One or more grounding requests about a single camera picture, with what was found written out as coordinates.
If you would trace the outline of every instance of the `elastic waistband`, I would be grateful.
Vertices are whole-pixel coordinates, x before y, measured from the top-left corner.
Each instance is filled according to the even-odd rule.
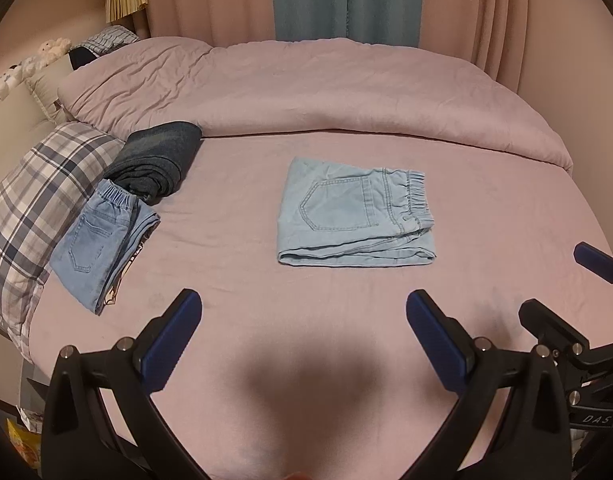
[[[132,211],[135,203],[135,196],[131,195],[127,190],[122,189],[117,184],[113,184],[110,180],[103,179],[98,184],[95,192],[107,202],[119,207]]]

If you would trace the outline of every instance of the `beige pillow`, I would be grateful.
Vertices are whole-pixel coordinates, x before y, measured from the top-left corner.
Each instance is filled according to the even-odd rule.
[[[0,181],[54,127],[26,85],[16,86],[0,101]]]
[[[59,104],[58,85],[72,71],[71,59],[67,55],[26,80],[31,94],[37,99],[46,118],[55,124],[62,124],[69,120],[62,105]]]

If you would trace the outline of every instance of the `silver screw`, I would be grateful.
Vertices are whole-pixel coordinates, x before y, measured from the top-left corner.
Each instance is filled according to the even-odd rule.
[[[535,351],[540,357],[548,357],[549,355],[551,355],[551,351],[548,349],[548,347],[544,345],[537,345],[535,347]]]
[[[493,348],[493,343],[491,343],[490,339],[485,337],[476,337],[473,342],[475,343],[475,348],[480,349],[482,352],[486,352]]]
[[[571,404],[571,406],[575,406],[576,404],[579,404],[580,399],[581,399],[581,395],[579,394],[579,391],[577,390],[573,390],[569,394],[569,403]]]
[[[60,350],[60,357],[64,359],[68,359],[75,352],[75,348],[73,345],[66,345],[64,348]]]
[[[132,337],[123,337],[117,343],[115,343],[115,346],[118,348],[118,350],[125,352],[131,348],[131,346],[133,346],[134,342],[135,340]]]

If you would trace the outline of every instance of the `denim pants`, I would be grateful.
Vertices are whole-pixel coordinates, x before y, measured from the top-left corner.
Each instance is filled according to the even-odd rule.
[[[295,158],[278,218],[278,260],[294,266],[430,264],[424,174]]]
[[[56,245],[50,266],[75,299],[99,314],[115,278],[159,221],[135,195],[103,180]]]

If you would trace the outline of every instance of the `jeans pocket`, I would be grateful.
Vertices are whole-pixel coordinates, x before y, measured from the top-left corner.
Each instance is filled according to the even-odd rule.
[[[315,182],[300,204],[300,214],[315,231],[373,227],[375,211],[368,176]]]
[[[90,272],[110,235],[107,230],[89,222],[82,213],[68,250],[73,268],[80,272]]]

